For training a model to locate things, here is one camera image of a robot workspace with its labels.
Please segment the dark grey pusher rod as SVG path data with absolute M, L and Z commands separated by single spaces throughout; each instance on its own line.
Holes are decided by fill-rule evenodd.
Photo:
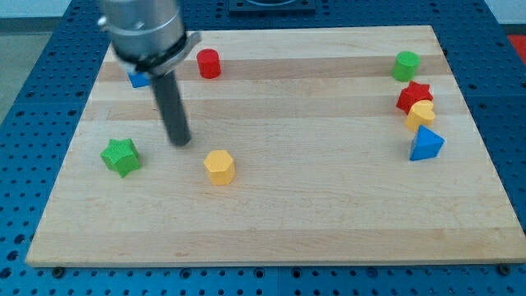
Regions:
M 191 133 L 174 72 L 153 77 L 151 87 L 169 141 L 174 146 L 185 146 Z

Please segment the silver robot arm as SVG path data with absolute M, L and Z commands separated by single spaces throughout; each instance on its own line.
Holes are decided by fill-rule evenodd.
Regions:
M 100 0 L 99 27 L 111 39 L 119 62 L 150 80 L 168 139 L 174 146 L 191 141 L 176 67 L 201 42 L 188 32 L 176 0 Z

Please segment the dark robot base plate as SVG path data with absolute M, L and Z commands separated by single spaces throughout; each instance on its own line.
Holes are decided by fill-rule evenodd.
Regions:
M 317 0 L 228 0 L 229 12 L 314 12 Z

